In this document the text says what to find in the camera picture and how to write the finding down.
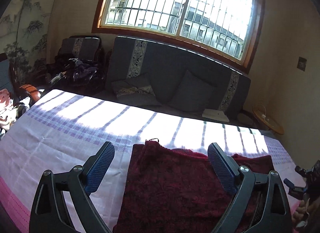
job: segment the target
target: wooden chair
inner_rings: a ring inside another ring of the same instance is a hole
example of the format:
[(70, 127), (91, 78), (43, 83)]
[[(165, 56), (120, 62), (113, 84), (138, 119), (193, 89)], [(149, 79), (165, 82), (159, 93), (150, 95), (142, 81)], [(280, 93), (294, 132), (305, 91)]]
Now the wooden chair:
[(30, 97), (31, 103), (37, 102), (41, 97), (38, 89), (32, 85), (19, 86), (15, 73), (14, 66), (9, 62), (7, 55), (0, 54), (0, 90), (6, 88), (13, 98), (22, 100)]

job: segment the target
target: window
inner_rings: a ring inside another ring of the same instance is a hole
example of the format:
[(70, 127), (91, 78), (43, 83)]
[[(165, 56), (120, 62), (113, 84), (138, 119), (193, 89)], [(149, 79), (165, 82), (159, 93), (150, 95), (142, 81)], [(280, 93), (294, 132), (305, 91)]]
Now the window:
[(100, 16), (97, 29), (154, 33), (179, 40), (180, 44), (183, 41), (196, 45), (243, 65), (257, 44), (261, 1), (104, 0), (97, 8)]

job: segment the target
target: folded burgundy clothing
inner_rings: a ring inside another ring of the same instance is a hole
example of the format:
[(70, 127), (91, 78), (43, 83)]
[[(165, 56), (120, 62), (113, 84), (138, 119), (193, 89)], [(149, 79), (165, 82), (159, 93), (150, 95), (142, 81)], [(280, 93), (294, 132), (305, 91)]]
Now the folded burgundy clothing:
[[(271, 156), (232, 157), (253, 172), (268, 174), (274, 169)], [(169, 150), (156, 141), (135, 144), (113, 233), (210, 233), (231, 200), (206, 155)], [(248, 228), (256, 201), (253, 194), (237, 232)]]

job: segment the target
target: metal bolt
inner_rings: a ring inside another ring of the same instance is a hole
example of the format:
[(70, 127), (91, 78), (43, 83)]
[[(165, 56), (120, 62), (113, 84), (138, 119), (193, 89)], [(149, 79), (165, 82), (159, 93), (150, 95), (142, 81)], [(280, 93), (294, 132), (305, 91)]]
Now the metal bolt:
[(73, 171), (81, 171), (81, 170), (82, 170), (81, 165), (76, 165), (75, 167), (73, 167)]
[(50, 170), (45, 170), (45, 171), (43, 172), (43, 175), (44, 175), (44, 176), (48, 176), (50, 173), (51, 173)]
[(249, 171), (249, 168), (247, 166), (241, 166), (240, 167), (240, 171), (242, 172), (248, 172)]
[(272, 170), (271, 175), (274, 177), (277, 177), (279, 175), (279, 173), (277, 171)]

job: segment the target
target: gray sofa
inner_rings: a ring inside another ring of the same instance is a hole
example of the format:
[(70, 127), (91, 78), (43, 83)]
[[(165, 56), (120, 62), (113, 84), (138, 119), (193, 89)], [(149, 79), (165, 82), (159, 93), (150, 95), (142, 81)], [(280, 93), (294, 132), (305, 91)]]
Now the gray sofa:
[(206, 108), (222, 110), (230, 120), (236, 119), (250, 87), (250, 79), (247, 76), (214, 59), (151, 40), (131, 37), (115, 39), (105, 91), (95, 97), (116, 102), (112, 82), (148, 73), (153, 92), (162, 106), (141, 107), (206, 120), (202, 118), (201, 113), (183, 112), (167, 105), (187, 70), (214, 87)]

